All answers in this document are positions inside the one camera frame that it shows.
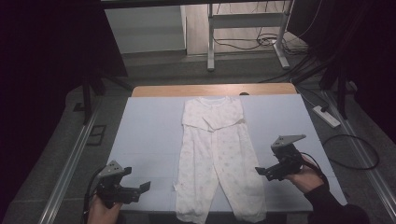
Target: person's arm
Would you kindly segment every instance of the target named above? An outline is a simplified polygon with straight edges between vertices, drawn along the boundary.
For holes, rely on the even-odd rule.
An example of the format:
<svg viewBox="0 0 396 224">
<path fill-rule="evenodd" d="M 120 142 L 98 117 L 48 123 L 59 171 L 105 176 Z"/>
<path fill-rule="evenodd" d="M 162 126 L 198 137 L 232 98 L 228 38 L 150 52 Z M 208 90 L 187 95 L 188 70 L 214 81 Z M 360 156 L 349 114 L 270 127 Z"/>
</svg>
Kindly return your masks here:
<svg viewBox="0 0 396 224">
<path fill-rule="evenodd" d="M 113 207 L 108 209 L 103 201 L 94 195 L 88 216 L 88 224 L 115 224 L 121 206 L 122 203 L 114 203 Z"/>
<path fill-rule="evenodd" d="M 295 185 L 311 202 L 314 211 L 308 217 L 308 224 L 370 223 L 367 214 L 360 207 L 351 204 L 341 205 L 311 168 L 304 165 L 300 173 L 287 175 L 285 179 Z"/>
</svg>

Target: human hand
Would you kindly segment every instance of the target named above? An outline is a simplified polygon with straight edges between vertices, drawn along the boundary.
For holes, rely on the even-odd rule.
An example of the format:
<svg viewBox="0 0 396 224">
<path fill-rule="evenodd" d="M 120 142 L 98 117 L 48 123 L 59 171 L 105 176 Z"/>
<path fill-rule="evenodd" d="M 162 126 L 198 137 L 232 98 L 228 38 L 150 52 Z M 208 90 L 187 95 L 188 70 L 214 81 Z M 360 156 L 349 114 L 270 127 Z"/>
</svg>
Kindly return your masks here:
<svg viewBox="0 0 396 224">
<path fill-rule="evenodd" d="M 122 203 L 114 203 L 113 207 L 108 209 L 104 202 L 96 195 L 93 195 L 88 224 L 115 224 Z"/>
<path fill-rule="evenodd" d="M 305 156 L 303 156 L 303 159 L 309 163 L 312 163 L 312 161 L 310 161 Z M 291 181 L 291 183 L 295 185 L 302 193 L 307 193 L 312 189 L 324 184 L 323 180 L 318 176 L 318 174 L 306 165 L 303 165 L 303 169 L 298 174 L 286 175 L 285 179 Z"/>
</svg>

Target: wooden panel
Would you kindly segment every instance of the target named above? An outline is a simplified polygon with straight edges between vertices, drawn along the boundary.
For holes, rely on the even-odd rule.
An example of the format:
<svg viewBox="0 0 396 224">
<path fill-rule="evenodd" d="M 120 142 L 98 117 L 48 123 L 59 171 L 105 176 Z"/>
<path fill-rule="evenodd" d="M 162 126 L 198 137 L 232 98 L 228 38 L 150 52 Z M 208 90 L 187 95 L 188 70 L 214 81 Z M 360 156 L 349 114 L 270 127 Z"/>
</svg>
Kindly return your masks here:
<svg viewBox="0 0 396 224">
<path fill-rule="evenodd" d="M 161 97 L 239 95 L 241 92 L 247 92 L 250 95 L 272 95 L 295 94 L 296 90 L 290 83 L 140 86 L 134 88 L 132 96 Z"/>
</svg>

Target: black sleeve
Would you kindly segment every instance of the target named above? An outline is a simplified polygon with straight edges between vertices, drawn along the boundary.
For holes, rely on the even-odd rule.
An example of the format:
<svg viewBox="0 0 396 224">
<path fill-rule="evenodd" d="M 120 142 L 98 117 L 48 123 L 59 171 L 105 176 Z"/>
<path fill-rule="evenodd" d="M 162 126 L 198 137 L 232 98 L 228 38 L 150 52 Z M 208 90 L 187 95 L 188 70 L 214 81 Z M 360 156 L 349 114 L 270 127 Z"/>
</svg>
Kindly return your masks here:
<svg viewBox="0 0 396 224">
<path fill-rule="evenodd" d="M 308 224 L 368 224 L 367 214 L 356 205 L 341 205 L 325 185 L 321 185 L 308 193 L 305 198 L 314 209 L 308 217 Z"/>
</svg>

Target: white tabletop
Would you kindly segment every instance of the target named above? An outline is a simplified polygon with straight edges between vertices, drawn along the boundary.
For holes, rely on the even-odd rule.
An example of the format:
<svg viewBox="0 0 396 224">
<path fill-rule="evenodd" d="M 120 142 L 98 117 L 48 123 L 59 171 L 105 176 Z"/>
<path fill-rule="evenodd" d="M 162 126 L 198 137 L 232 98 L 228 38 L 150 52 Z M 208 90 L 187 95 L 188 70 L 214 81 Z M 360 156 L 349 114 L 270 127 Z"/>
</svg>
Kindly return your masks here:
<svg viewBox="0 0 396 224">
<path fill-rule="evenodd" d="M 341 204 L 347 203 L 299 94 L 233 97 L 241 99 L 261 167 L 277 164 L 270 146 L 280 135 L 305 134 L 306 138 L 294 145 L 317 160 L 329 179 L 332 194 Z M 193 98 L 129 98 L 108 161 L 115 160 L 122 167 L 132 167 L 132 173 L 122 179 L 122 186 L 137 188 L 151 181 L 151 188 L 141 195 L 139 203 L 125 204 L 123 210 L 175 211 L 173 185 L 177 182 L 183 136 L 181 119 L 184 102 Z M 269 182 L 265 176 L 262 179 L 268 212 L 312 211 L 309 201 L 289 181 Z M 232 211 L 221 186 L 210 211 Z"/>
</svg>

